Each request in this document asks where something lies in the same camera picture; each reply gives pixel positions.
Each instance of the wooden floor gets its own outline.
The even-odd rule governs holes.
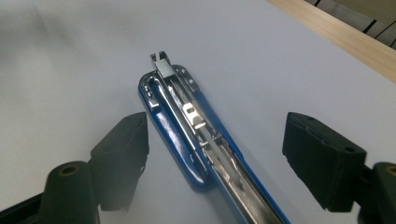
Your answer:
[[[304,0],[268,0],[396,84],[396,50]]]

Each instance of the blue stapler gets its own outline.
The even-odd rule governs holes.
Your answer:
[[[163,51],[151,62],[155,70],[142,76],[139,94],[191,186],[217,186],[241,223],[289,223],[187,69]]]

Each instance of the white table surface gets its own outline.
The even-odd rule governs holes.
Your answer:
[[[395,161],[395,85],[264,0],[1,1],[0,210],[144,110],[137,82],[159,50],[189,69],[292,223],[356,223],[358,206],[323,211],[288,165],[286,116],[326,123],[369,166]],[[217,189],[189,187],[151,121],[148,131],[134,204],[102,223],[235,223]]]

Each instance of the screw hole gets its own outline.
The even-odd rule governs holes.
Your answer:
[[[64,167],[59,174],[61,176],[68,176],[68,175],[73,175],[78,171],[78,167],[76,165],[71,165],[71,166],[66,166]]]
[[[355,148],[353,148],[353,147],[346,147],[346,151],[347,151],[347,152],[354,152],[354,151],[355,151]]]
[[[389,166],[389,167],[388,167],[388,172],[389,172],[391,175],[396,175],[396,166]]]

